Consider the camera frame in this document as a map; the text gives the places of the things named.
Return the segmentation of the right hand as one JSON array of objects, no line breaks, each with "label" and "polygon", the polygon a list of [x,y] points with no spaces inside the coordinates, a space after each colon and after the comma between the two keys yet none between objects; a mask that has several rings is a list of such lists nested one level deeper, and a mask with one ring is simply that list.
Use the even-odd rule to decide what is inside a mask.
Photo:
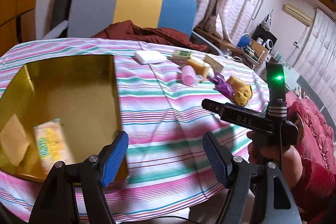
[{"label": "right hand", "polygon": [[281,166],[282,175],[284,176],[289,188],[294,188],[303,173],[302,160],[299,152],[292,145],[285,145],[280,150],[279,146],[272,145],[259,149],[254,142],[248,145],[248,161],[252,164],[262,164],[264,158]]}]

